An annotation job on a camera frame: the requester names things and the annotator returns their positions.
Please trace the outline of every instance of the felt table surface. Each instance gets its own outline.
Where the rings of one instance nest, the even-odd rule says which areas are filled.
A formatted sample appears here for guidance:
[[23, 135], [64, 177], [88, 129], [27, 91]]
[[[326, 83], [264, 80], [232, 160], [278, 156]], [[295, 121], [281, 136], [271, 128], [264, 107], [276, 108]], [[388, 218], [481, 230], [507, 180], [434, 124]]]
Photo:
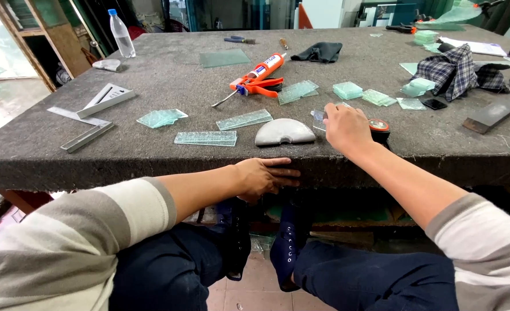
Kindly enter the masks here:
[[[510, 39], [466, 26], [465, 32], [438, 31], [444, 37], [500, 44], [507, 52]], [[371, 37], [371, 33], [383, 33]], [[223, 40], [240, 35], [256, 45]], [[123, 59], [121, 73], [89, 69], [59, 88], [0, 129], [0, 188], [23, 190], [84, 189], [134, 177], [196, 172], [233, 164], [250, 157], [290, 157], [291, 167], [302, 170], [307, 187], [365, 187], [377, 185], [371, 177], [335, 151], [325, 132], [313, 128], [316, 141], [303, 145], [259, 148], [255, 135], [262, 124], [236, 129], [235, 147], [176, 145], [177, 132], [218, 131], [217, 120], [267, 109], [276, 118], [293, 118], [312, 126], [312, 109], [338, 102], [332, 85], [352, 81], [393, 98], [406, 97], [399, 89], [411, 75], [400, 62], [418, 62], [431, 52], [412, 43], [413, 35], [384, 28], [303, 29], [251, 32], [199, 32], [143, 34], [134, 40], [136, 57]], [[272, 77], [284, 77], [284, 85], [311, 80], [320, 95], [280, 106], [277, 98], [234, 95], [227, 102], [211, 104], [227, 96], [229, 83], [251, 71], [273, 53], [285, 52], [279, 39], [286, 38], [288, 56]], [[333, 64], [292, 61], [289, 56], [319, 41], [341, 42], [339, 60]], [[251, 63], [202, 68], [199, 54], [242, 49]], [[474, 60], [504, 60], [499, 56], [473, 54]], [[505, 81], [510, 69], [503, 71]], [[136, 96], [92, 115], [115, 127], [69, 154], [59, 146], [91, 128], [91, 125], [56, 115], [46, 109], [57, 106], [82, 109], [107, 83], [134, 90]], [[428, 92], [419, 98], [431, 98]], [[361, 98], [347, 101], [369, 118], [390, 124], [391, 150], [403, 158], [459, 185], [510, 184], [510, 117], [487, 134], [462, 127], [472, 112], [510, 94], [481, 89], [455, 100], [446, 109], [403, 110], [398, 104], [377, 107]], [[156, 109], [180, 109], [189, 115], [174, 125], [148, 128], [136, 119]]]

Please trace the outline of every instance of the sharpening stone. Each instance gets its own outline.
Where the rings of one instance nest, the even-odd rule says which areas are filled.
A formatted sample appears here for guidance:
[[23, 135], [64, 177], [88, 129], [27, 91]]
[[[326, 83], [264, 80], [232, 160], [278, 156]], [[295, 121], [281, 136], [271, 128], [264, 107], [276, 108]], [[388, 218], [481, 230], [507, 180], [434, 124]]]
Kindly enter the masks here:
[[469, 116], [462, 124], [480, 134], [485, 134], [510, 116], [510, 100], [492, 103]]

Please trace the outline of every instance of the red chair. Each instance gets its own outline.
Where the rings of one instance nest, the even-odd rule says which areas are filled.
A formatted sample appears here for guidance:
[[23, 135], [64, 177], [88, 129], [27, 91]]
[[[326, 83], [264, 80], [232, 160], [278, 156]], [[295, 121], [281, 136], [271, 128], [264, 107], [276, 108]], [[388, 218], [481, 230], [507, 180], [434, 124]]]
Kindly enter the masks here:
[[182, 33], [183, 32], [182, 30], [185, 30], [187, 33], [189, 32], [189, 29], [179, 21], [174, 19], [169, 19], [168, 21], [170, 22], [170, 32]]

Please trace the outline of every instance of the wooden shelf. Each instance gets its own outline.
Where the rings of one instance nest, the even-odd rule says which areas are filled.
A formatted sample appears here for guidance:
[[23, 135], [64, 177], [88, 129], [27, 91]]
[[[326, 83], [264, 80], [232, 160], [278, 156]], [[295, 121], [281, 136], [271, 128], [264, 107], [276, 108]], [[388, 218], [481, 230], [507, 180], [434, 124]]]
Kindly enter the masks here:
[[19, 32], [21, 37], [32, 37], [33, 35], [45, 35], [45, 32], [41, 28], [29, 28]]

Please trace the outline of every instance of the left hand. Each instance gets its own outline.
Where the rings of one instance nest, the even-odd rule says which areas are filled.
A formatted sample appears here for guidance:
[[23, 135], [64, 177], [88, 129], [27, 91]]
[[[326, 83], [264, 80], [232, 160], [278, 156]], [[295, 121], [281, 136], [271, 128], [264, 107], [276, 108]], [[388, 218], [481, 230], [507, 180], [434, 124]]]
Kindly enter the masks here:
[[235, 166], [238, 168], [240, 181], [245, 189], [238, 198], [246, 202], [257, 202], [265, 193], [278, 194], [279, 187], [298, 187], [299, 181], [285, 177], [299, 177], [301, 172], [295, 169], [269, 167], [290, 163], [289, 158], [252, 158], [237, 163]]

